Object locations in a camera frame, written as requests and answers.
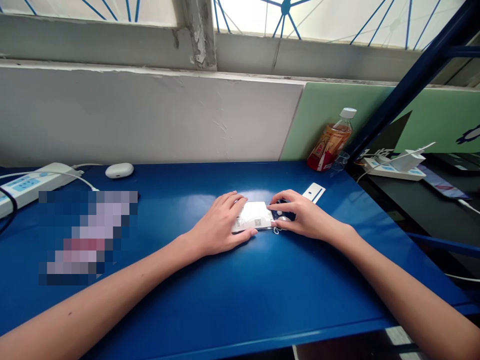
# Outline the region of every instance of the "black key fob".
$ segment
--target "black key fob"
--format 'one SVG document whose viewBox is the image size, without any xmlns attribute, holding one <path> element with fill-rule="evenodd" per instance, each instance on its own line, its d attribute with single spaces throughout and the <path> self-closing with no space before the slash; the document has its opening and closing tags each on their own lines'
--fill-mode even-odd
<svg viewBox="0 0 480 360">
<path fill-rule="evenodd" d="M 288 203 L 287 200 L 280 199 L 276 202 L 277 204 L 286 204 Z M 295 213 L 291 211 L 280 211 L 280 210 L 272 210 L 271 214 L 273 215 L 274 220 L 283 220 L 283 221 L 295 221 Z"/>
</svg>

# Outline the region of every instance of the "finger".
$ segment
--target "finger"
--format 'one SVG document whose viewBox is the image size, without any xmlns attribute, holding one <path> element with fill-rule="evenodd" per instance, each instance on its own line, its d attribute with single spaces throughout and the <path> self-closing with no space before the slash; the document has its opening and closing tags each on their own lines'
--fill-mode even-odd
<svg viewBox="0 0 480 360">
<path fill-rule="evenodd" d="M 238 216 L 248 199 L 248 197 L 242 197 L 240 200 L 234 203 L 230 210 L 232 215 Z"/>
<path fill-rule="evenodd" d="M 223 206 L 226 207 L 228 210 L 232 208 L 237 200 L 240 200 L 244 196 L 241 194 L 233 194 L 228 197 L 228 199 L 223 203 Z"/>
<path fill-rule="evenodd" d="M 249 228 L 241 233 L 231 235 L 230 242 L 232 244 L 232 249 L 240 244 L 247 242 L 252 236 L 257 235 L 259 232 L 257 229 Z"/>
<path fill-rule="evenodd" d="M 301 197 L 302 195 L 300 195 L 298 192 L 293 191 L 291 189 L 283 190 L 273 196 L 273 198 L 270 201 L 270 204 L 275 204 L 280 199 L 287 199 L 288 201 L 292 202 L 295 198 L 299 196 Z"/>
<path fill-rule="evenodd" d="M 230 191 L 230 192 L 227 192 L 226 194 L 223 194 L 222 196 L 219 196 L 215 202 L 218 204 L 218 205 L 223 205 L 225 201 L 227 201 L 227 199 L 229 198 L 230 195 L 233 195 L 233 194 L 236 194 L 237 191 Z"/>
<path fill-rule="evenodd" d="M 290 230 L 297 234 L 298 234 L 298 231 L 300 230 L 300 225 L 295 221 L 275 220 L 275 225 L 277 228 L 280 228 L 283 230 Z"/>
<path fill-rule="evenodd" d="M 280 204 L 271 204 L 266 207 L 268 210 L 280 210 L 294 213 L 297 206 L 294 202 L 285 202 Z"/>
</svg>

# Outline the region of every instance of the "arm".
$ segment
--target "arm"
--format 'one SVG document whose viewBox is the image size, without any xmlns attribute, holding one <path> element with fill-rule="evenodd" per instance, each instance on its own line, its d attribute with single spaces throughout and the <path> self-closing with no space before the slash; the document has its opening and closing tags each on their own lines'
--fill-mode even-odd
<svg viewBox="0 0 480 360">
<path fill-rule="evenodd" d="M 290 203 L 275 204 L 284 198 Z M 295 221 L 276 225 L 340 250 L 358 268 L 400 325 L 432 359 L 480 359 L 480 329 L 453 307 L 387 259 L 353 227 L 344 224 L 296 193 L 278 193 L 271 210 L 296 213 Z"/>
<path fill-rule="evenodd" d="M 186 234 L 0 337 L 1 357 L 80 358 L 170 275 L 204 256 L 231 250 L 255 235 L 255 229 L 232 235 L 232 226 L 246 202 L 236 191 L 220 196 Z"/>
</svg>

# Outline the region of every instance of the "black cable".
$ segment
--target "black cable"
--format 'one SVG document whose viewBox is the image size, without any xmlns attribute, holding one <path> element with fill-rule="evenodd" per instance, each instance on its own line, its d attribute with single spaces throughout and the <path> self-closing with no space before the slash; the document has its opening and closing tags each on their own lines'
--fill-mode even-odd
<svg viewBox="0 0 480 360">
<path fill-rule="evenodd" d="M 19 209 L 19 205 L 17 204 L 17 200 L 14 199 L 12 195 L 10 195 L 7 191 L 2 189 L 0 187 L 0 192 L 4 193 L 7 198 L 10 199 L 11 204 L 13 206 L 13 210 L 11 211 L 10 218 L 6 221 L 5 225 L 0 229 L 0 235 L 10 226 L 12 221 L 15 219 L 15 216 L 17 216 L 17 210 Z"/>
</svg>

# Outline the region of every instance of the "white bottle cap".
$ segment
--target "white bottle cap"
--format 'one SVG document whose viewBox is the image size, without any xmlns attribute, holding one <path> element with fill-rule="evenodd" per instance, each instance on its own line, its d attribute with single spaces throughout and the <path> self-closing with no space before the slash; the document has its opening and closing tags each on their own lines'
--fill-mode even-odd
<svg viewBox="0 0 480 360">
<path fill-rule="evenodd" d="M 344 107 L 340 113 L 340 116 L 345 119 L 351 119 L 357 113 L 357 109 L 351 107 Z"/>
</svg>

